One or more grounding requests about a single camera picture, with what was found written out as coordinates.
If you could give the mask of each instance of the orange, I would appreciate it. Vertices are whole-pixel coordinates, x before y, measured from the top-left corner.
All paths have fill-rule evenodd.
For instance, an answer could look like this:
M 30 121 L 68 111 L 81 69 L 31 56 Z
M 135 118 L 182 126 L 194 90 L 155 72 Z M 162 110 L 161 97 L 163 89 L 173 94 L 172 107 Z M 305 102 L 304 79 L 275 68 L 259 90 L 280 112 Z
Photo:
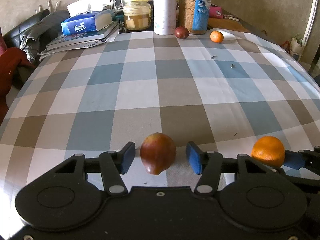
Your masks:
M 215 43 L 221 43 L 223 41 L 223 34 L 218 31 L 213 31 L 210 34 L 210 39 Z
M 264 136 L 252 147 L 251 157 L 263 164 L 280 167 L 284 162 L 284 146 L 278 138 Z

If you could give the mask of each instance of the red cloth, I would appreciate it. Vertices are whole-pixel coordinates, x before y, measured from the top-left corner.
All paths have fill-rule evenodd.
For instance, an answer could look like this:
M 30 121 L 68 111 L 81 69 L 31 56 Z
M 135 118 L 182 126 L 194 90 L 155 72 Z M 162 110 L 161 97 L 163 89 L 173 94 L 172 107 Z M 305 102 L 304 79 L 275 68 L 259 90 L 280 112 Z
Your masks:
M 27 54 L 18 48 L 9 48 L 0 56 L 0 124 L 9 109 L 5 97 L 10 91 L 13 73 L 18 65 L 36 68 L 28 61 Z
M 7 50 L 7 45 L 4 42 L 4 39 L 1 34 L 1 28 L 0 28 L 0 56 Z

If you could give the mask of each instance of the paper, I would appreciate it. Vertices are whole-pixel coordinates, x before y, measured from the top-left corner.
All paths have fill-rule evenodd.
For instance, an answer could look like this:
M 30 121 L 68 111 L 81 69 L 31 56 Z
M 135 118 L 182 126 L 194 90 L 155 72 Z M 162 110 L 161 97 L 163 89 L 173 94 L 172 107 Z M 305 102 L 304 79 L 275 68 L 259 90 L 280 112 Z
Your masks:
M 85 13 L 88 11 L 102 12 L 103 1 L 102 0 L 79 0 L 72 4 L 67 5 L 70 17 L 73 17 L 79 13 Z
M 102 0 L 102 3 L 103 3 L 103 6 L 106 7 L 106 6 L 111 6 L 111 0 Z

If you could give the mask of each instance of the bottle label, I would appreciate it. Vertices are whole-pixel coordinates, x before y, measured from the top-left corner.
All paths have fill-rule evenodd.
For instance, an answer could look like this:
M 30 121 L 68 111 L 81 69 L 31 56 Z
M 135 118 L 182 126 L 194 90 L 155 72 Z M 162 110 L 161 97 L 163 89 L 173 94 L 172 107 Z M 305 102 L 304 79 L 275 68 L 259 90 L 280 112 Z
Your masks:
M 196 0 L 192 29 L 207 30 L 211 0 Z

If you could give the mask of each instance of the red apple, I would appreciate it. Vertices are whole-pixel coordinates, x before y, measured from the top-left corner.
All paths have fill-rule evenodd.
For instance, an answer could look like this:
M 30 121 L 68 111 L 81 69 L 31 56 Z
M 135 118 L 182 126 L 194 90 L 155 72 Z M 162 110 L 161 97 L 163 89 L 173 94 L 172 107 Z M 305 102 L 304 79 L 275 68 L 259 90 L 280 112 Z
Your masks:
M 180 26 L 180 27 L 176 28 L 176 30 L 174 31 L 174 35 L 176 35 L 177 38 L 184 40 L 184 39 L 188 38 L 189 31 L 186 27 Z
M 176 152 L 173 140 L 163 133 L 156 132 L 143 141 L 140 157 L 148 173 L 159 175 L 173 164 Z

